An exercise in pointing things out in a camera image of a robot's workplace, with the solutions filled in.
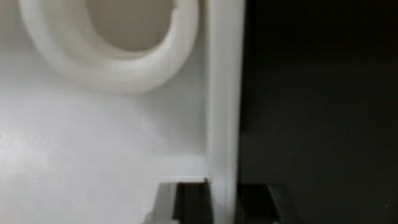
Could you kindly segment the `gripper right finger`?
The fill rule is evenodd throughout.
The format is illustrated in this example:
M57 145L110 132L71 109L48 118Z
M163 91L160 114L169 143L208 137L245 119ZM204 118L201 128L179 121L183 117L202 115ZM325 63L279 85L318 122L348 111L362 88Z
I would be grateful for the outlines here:
M236 224L302 224L284 185L238 185Z

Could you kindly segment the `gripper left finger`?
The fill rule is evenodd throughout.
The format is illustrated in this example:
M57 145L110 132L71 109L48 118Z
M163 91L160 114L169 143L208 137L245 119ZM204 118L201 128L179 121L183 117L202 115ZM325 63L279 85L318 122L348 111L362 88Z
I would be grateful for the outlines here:
M213 224L208 181L160 184L142 224Z

